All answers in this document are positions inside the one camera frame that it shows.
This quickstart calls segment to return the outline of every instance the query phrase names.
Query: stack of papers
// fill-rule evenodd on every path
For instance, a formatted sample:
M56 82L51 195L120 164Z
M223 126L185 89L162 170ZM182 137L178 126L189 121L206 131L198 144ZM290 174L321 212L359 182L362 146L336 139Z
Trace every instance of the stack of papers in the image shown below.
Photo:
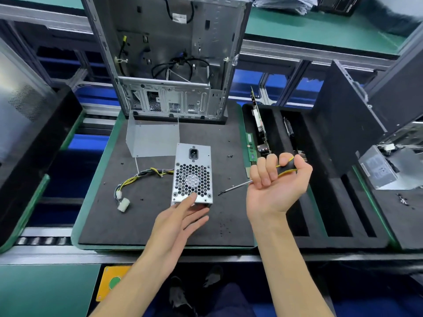
M268 9L294 10L301 15L305 15L317 0L253 0L253 6L265 7Z

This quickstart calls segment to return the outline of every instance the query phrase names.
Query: person's left hand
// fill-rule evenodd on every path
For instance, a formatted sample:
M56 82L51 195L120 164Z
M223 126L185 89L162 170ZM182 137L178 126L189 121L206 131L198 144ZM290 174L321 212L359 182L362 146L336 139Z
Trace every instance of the person's left hand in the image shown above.
M209 216L209 208L193 203L197 195L190 194L180 204L159 213L145 245L143 255L150 256L160 263L161 277L166 279L173 271L188 237L203 226Z

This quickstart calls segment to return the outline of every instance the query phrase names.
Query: open metal computer chassis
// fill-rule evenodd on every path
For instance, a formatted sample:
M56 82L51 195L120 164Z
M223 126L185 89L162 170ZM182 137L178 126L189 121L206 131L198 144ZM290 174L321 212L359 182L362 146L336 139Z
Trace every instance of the open metal computer chassis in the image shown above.
M82 2L126 116L134 111L135 116L223 118L250 11L248 0ZM187 24L174 22L175 13L183 13ZM176 73L165 70L153 79L151 69L178 54L209 64L190 61L192 78L190 65L183 64ZM117 58L128 61L121 62L121 68Z

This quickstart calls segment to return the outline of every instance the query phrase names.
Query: pants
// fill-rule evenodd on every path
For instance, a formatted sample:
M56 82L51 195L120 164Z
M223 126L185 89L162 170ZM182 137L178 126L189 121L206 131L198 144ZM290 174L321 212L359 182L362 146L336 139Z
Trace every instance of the pants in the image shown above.
M256 317L240 287L236 283L203 288L195 310L188 305L172 309L167 300L159 302L154 317Z

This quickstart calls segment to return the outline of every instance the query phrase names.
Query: green button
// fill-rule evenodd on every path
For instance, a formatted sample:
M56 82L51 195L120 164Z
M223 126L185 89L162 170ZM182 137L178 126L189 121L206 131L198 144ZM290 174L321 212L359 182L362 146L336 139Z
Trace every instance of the green button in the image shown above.
M120 277L113 277L112 280L109 282L109 288L113 289L114 286L116 286L121 281Z

